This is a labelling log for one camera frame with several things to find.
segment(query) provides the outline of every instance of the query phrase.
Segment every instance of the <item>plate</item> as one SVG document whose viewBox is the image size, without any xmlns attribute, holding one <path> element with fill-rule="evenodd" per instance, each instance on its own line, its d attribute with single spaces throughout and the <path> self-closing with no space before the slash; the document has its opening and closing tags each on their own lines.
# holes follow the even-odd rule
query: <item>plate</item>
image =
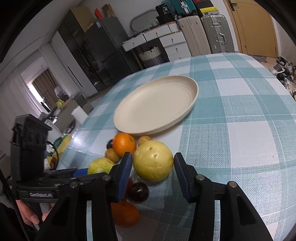
<svg viewBox="0 0 296 241">
<path fill-rule="evenodd" d="M 171 75 L 148 82 L 125 97 L 114 114 L 115 127 L 132 135 L 151 135 L 182 120 L 198 96 L 194 79 Z"/>
</svg>

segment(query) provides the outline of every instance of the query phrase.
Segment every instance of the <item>blue gripper pad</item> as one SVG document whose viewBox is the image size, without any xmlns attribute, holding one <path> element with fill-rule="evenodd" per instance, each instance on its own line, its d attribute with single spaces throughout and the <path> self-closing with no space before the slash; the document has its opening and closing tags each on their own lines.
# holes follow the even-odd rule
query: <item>blue gripper pad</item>
<svg viewBox="0 0 296 241">
<path fill-rule="evenodd" d="M 73 177 L 85 176 L 85 175 L 87 175 L 87 170 L 88 170 L 88 168 L 79 169 L 73 173 Z"/>
<path fill-rule="evenodd" d="M 133 166 L 133 156 L 129 152 L 126 152 L 121 159 L 119 167 L 113 177 L 113 182 L 117 185 L 118 191 L 116 200 L 120 202 L 126 192 L 126 186 L 128 184 L 128 178 L 131 174 L 131 168 Z"/>
<path fill-rule="evenodd" d="M 194 177 L 197 175 L 195 168 L 186 164 L 180 152 L 176 153 L 174 156 L 174 167 L 183 198 L 185 198 L 188 203 L 196 202 L 199 189 L 194 183 Z"/>
</svg>

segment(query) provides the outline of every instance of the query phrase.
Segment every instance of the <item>drawer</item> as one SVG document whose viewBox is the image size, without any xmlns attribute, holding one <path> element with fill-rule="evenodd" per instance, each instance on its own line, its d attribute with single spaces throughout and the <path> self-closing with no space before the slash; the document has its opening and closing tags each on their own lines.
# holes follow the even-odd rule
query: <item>drawer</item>
<svg viewBox="0 0 296 241">
<path fill-rule="evenodd" d="M 186 42 L 182 31 L 163 36 L 159 39 L 160 39 L 163 47 Z"/>
<path fill-rule="evenodd" d="M 178 29 L 177 23 L 172 23 L 172 24 L 169 24 L 168 26 L 170 27 L 170 31 L 172 33 L 180 31 L 180 29 Z"/>
<path fill-rule="evenodd" d="M 164 35 L 167 35 L 170 33 L 171 33 L 171 31 L 170 31 L 169 26 L 163 25 L 158 28 L 151 29 L 150 31 L 144 33 L 144 37 L 147 41 L 150 41 L 152 39 L 156 39 L 156 38 L 159 38 L 161 36 L 164 36 Z"/>
<path fill-rule="evenodd" d="M 186 42 L 167 46 L 167 47 L 165 47 L 165 51 L 168 56 L 178 54 L 178 53 L 190 52 Z"/>
<path fill-rule="evenodd" d="M 183 58 L 190 58 L 191 54 L 190 52 L 187 53 L 178 53 L 178 54 L 174 54 L 168 57 L 168 59 L 170 61 L 174 61 L 174 60 L 178 60 L 178 59 L 183 59 Z"/>
<path fill-rule="evenodd" d="M 143 34 L 139 34 L 137 37 L 135 38 L 131 38 L 128 41 L 126 41 L 122 47 L 124 48 L 124 50 L 127 52 L 137 46 L 140 46 L 141 44 L 146 43 L 146 40 L 143 36 Z"/>
</svg>

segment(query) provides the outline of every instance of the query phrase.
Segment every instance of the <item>blue and white checkered tablecloth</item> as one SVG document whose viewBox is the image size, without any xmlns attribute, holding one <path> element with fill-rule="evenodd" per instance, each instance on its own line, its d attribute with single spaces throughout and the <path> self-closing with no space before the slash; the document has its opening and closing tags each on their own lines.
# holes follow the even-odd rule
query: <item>blue and white checkered tablecloth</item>
<svg viewBox="0 0 296 241">
<path fill-rule="evenodd" d="M 140 85 L 167 75 L 186 75 L 199 86 L 190 114 L 152 136 L 173 154 L 215 182 L 236 181 L 262 217 L 274 240 L 283 240 L 296 222 L 296 103 L 259 62 L 239 53 L 212 54 L 157 65 L 119 81 L 76 131 L 59 168 L 87 168 L 104 155 L 117 130 L 113 114 Z M 133 179 L 137 176 L 132 171 Z M 119 240 L 188 240 L 194 205 L 182 197 L 176 173 L 149 186 L 138 204 L 140 222 L 116 228 Z M 216 203 L 215 237 L 220 214 Z M 88 238 L 91 221 L 88 217 Z"/>
</svg>

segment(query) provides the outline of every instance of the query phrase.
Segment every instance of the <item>white container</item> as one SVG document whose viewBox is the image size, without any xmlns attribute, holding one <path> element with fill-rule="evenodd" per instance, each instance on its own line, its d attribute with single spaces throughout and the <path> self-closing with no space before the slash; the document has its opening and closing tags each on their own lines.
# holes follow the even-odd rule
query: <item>white container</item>
<svg viewBox="0 0 296 241">
<path fill-rule="evenodd" d="M 52 128 L 52 130 L 49 131 L 47 135 L 48 141 L 50 141 L 51 143 L 54 143 L 56 139 L 63 136 L 60 130 L 50 120 L 46 120 L 44 123 Z"/>
<path fill-rule="evenodd" d="M 88 117 L 88 115 L 85 113 L 85 111 L 80 107 L 77 106 L 71 113 L 71 115 L 80 123 L 82 124 L 85 119 Z"/>
</svg>

